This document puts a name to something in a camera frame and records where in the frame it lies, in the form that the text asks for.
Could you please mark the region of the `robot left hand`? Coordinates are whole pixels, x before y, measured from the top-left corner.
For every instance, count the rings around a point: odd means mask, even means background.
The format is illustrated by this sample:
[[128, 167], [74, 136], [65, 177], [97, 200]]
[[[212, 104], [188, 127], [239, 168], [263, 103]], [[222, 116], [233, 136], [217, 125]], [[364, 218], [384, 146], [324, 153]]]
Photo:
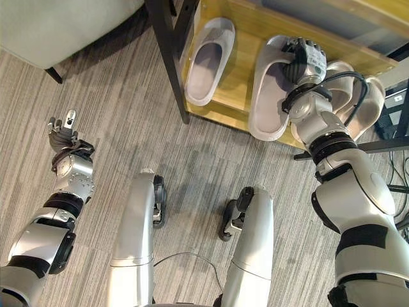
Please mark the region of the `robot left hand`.
[[65, 148], [74, 146], [77, 141], [77, 131], [74, 131], [77, 112], [69, 109], [62, 120], [51, 117], [47, 124], [49, 144], [54, 152], [59, 153]]

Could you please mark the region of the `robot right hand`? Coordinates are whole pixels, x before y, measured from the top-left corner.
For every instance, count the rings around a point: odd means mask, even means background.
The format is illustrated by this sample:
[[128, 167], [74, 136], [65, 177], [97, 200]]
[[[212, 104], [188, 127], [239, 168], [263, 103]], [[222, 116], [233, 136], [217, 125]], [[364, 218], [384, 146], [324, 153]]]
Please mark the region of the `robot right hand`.
[[282, 51], [294, 55], [291, 63], [283, 68], [284, 75], [293, 84], [318, 84], [324, 80], [327, 57], [318, 44], [302, 37], [291, 37]]

